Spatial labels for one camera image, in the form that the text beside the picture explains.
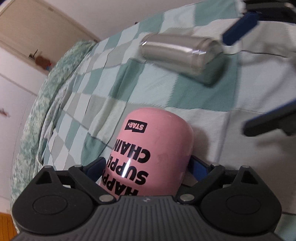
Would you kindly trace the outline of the pink steel cup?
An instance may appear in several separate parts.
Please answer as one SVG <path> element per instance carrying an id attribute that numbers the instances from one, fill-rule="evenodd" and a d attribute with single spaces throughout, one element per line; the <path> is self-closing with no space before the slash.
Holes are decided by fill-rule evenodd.
<path id="1" fill-rule="evenodd" d="M 162 109 L 127 115 L 106 162 L 99 186 L 111 195 L 174 196 L 194 145 L 191 126 Z"/>

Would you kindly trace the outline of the silver steel cup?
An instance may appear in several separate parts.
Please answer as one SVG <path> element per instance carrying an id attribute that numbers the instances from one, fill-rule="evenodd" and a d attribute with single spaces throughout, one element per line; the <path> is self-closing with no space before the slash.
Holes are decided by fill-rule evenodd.
<path id="1" fill-rule="evenodd" d="M 145 60 L 206 86 L 218 81 L 228 63 L 222 45 L 205 37 L 149 34 L 142 39 L 139 52 Z"/>

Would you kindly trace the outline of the green floral quilt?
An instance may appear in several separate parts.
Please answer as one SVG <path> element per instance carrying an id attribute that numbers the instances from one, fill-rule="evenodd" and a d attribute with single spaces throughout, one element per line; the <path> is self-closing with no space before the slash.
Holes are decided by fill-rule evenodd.
<path id="1" fill-rule="evenodd" d="M 42 155 L 53 129 L 54 118 L 69 90 L 70 79 L 94 41 L 79 41 L 70 48 L 49 72 L 25 123 L 11 173 L 11 205 L 43 167 Z"/>

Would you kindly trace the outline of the orange wooden headboard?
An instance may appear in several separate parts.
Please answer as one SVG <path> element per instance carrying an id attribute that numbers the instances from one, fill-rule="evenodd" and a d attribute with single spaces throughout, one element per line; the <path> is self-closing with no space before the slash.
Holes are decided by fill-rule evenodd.
<path id="1" fill-rule="evenodd" d="M 0 213 L 0 241 L 10 241 L 17 235 L 10 214 Z"/>

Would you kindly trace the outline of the checkered green bed sheet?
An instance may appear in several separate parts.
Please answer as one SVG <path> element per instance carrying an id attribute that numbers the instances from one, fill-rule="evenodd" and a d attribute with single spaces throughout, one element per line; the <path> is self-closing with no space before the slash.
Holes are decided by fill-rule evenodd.
<path id="1" fill-rule="evenodd" d="M 242 134 L 245 121 L 295 99 L 295 25 L 260 22 L 226 48 L 225 72 L 211 87 L 148 63 L 138 51 L 150 33 L 219 39 L 242 8 L 242 1 L 203 1 L 148 18 L 96 44 L 75 64 L 48 110 L 34 171 L 108 158 L 131 111 L 162 108 L 192 126 L 193 154 L 201 160 L 233 169 L 251 166 L 281 202 L 277 234 L 295 240 L 295 137 L 281 130 Z"/>

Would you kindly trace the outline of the white wardrobe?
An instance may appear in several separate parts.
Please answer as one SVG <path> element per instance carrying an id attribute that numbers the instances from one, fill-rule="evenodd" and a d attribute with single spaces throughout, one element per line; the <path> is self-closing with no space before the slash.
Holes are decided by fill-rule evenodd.
<path id="1" fill-rule="evenodd" d="M 1 212 L 10 213 L 10 182 L 20 137 L 46 75 L 1 48 Z"/>

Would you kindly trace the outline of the beige wooden door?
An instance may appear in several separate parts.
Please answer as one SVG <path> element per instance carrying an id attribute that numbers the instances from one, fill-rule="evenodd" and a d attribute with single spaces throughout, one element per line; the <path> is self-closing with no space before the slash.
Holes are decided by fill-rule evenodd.
<path id="1" fill-rule="evenodd" d="M 100 39 L 46 1 L 1 1 L 1 48 L 44 74 L 29 54 L 38 50 L 35 57 L 55 65 L 76 42 L 89 40 Z"/>

